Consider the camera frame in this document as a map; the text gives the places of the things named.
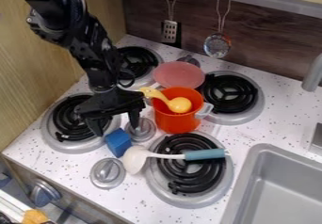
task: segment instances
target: pink plate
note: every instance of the pink plate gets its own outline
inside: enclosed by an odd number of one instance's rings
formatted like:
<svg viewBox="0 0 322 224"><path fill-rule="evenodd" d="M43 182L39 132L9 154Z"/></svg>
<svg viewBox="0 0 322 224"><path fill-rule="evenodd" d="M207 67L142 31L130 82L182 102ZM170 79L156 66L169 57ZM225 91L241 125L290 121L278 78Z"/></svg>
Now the pink plate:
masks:
<svg viewBox="0 0 322 224"><path fill-rule="evenodd" d="M197 88L204 81L203 71L187 62L167 62L153 71L154 80L162 87Z"/></svg>

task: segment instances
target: sink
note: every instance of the sink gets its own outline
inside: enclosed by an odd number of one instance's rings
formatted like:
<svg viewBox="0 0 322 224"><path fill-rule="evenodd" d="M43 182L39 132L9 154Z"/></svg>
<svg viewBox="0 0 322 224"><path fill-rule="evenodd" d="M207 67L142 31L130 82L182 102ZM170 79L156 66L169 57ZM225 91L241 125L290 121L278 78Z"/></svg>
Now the sink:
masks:
<svg viewBox="0 0 322 224"><path fill-rule="evenodd" d="M252 147L220 223L322 223L322 164L268 144Z"/></svg>

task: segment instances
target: faucet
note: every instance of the faucet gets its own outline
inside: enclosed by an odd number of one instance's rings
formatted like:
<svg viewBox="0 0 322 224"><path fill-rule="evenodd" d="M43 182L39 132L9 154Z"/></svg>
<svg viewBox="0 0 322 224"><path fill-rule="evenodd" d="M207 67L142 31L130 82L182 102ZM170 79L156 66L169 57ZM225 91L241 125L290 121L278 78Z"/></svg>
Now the faucet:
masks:
<svg viewBox="0 0 322 224"><path fill-rule="evenodd" d="M302 88L313 92L322 80L322 54L320 54L311 65L303 79Z"/></svg>

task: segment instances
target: yellow ladle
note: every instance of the yellow ladle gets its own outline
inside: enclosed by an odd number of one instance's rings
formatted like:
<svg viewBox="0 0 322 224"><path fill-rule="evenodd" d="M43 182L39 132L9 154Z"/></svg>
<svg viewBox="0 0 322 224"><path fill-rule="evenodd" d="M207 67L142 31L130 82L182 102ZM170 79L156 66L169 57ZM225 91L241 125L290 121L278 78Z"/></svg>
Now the yellow ladle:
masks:
<svg viewBox="0 0 322 224"><path fill-rule="evenodd" d="M176 97L169 100L161 91L155 88L144 87L139 89L147 98L156 98L163 101L174 113L184 114L191 109L192 103L184 97Z"/></svg>

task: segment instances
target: white spoon with blue handle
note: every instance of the white spoon with blue handle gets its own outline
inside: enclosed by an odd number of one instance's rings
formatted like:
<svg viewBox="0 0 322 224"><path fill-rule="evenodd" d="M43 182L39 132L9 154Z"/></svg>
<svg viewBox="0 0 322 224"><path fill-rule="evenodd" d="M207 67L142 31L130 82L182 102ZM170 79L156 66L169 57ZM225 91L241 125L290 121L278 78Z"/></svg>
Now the white spoon with blue handle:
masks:
<svg viewBox="0 0 322 224"><path fill-rule="evenodd" d="M143 146L136 145L130 147L125 152L123 156L123 164L128 173L135 175L143 168L148 157L192 161L225 158L226 155L229 155L229 153L225 149L191 151L183 154L161 154L149 152Z"/></svg>

